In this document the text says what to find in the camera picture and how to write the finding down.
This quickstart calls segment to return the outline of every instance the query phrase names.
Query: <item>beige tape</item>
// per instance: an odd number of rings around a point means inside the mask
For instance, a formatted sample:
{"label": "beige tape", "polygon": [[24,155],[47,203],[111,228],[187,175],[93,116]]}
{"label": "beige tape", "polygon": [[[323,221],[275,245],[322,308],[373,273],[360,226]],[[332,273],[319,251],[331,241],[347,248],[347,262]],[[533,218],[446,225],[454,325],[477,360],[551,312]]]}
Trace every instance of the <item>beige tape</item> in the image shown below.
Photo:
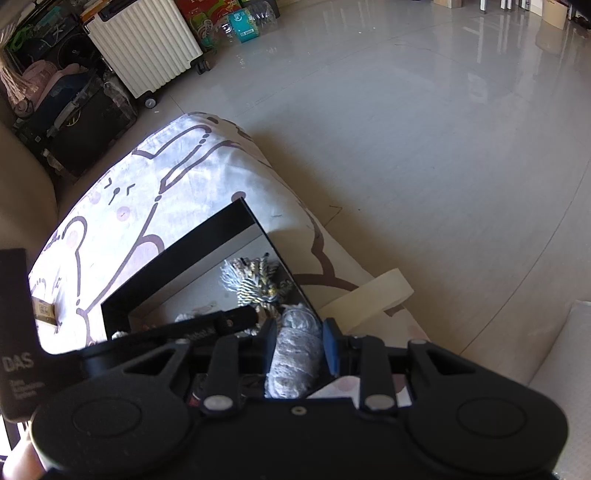
{"label": "beige tape", "polygon": [[332,317],[343,333],[368,318],[400,305],[414,290],[395,268],[322,307],[322,319]]}

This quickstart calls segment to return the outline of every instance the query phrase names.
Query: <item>glossy gray floor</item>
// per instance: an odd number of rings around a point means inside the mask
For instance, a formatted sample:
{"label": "glossy gray floor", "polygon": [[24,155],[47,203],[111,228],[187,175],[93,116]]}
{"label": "glossy gray floor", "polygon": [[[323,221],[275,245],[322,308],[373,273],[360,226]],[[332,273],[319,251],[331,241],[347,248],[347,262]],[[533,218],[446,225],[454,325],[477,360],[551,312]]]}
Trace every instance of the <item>glossy gray floor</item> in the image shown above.
{"label": "glossy gray floor", "polygon": [[242,125],[432,340],[528,381],[591,299],[591,46],[524,11],[306,1],[165,87],[62,211],[183,112]]}

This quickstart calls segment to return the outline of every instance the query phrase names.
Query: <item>silver screw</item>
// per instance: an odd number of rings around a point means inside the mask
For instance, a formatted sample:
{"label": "silver screw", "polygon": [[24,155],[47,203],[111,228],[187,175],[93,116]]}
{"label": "silver screw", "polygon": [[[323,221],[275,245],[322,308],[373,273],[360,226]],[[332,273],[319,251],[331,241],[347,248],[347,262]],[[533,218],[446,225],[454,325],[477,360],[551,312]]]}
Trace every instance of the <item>silver screw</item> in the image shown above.
{"label": "silver screw", "polygon": [[203,400],[203,405],[206,409],[211,411],[225,411],[230,410],[234,405],[234,402],[230,397],[225,395],[212,395]]}
{"label": "silver screw", "polygon": [[389,410],[395,405],[394,399],[388,395],[370,395],[365,399],[365,406],[373,411]]}
{"label": "silver screw", "polygon": [[298,406],[298,407],[293,407],[291,409],[291,412],[294,415],[297,415],[298,417],[301,417],[302,415],[306,415],[308,413],[308,410],[306,409],[306,407]]}

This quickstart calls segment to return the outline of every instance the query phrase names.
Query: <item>beige bin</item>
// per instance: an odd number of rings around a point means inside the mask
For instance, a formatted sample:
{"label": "beige bin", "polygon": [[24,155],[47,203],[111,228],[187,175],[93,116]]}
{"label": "beige bin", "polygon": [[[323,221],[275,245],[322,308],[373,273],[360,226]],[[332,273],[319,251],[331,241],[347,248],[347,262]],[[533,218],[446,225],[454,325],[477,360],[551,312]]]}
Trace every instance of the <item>beige bin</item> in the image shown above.
{"label": "beige bin", "polygon": [[550,25],[564,30],[568,9],[569,8],[566,5],[563,5],[556,0],[544,0],[542,19]]}

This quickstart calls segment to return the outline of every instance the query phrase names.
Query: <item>open black box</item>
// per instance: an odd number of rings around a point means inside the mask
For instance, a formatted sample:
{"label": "open black box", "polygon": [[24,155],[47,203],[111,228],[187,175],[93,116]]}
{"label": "open black box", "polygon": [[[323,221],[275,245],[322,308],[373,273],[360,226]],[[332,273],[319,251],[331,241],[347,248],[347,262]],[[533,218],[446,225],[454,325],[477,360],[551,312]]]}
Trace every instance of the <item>open black box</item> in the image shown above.
{"label": "open black box", "polygon": [[238,199],[170,245],[102,303],[107,338],[173,323],[183,313],[238,307],[236,294],[221,282],[221,265],[265,253],[279,263],[274,279],[288,278],[294,285],[285,303],[312,309],[246,202]]}

